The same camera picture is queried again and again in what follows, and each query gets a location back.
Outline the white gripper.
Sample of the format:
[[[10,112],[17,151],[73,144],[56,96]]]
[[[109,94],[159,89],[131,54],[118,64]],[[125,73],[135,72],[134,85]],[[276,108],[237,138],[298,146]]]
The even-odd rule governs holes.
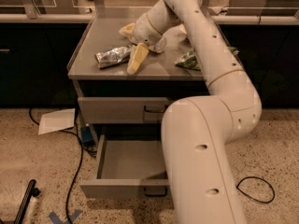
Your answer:
[[[132,75],[147,57],[149,53],[148,46],[156,44],[162,38],[163,32],[161,22],[157,17],[149,13],[143,13],[135,23],[132,22],[120,28],[119,34],[124,37],[134,35],[134,38],[141,42],[131,49],[127,73]]]

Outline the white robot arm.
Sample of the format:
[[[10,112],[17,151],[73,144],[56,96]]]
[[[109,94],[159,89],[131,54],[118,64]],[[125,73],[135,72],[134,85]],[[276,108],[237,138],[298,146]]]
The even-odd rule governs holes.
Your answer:
[[[180,99],[164,112],[162,147],[178,224],[247,224],[226,144],[250,133],[262,103],[200,0],[160,0],[123,28],[136,43],[157,44],[179,24],[200,62],[206,96]]]

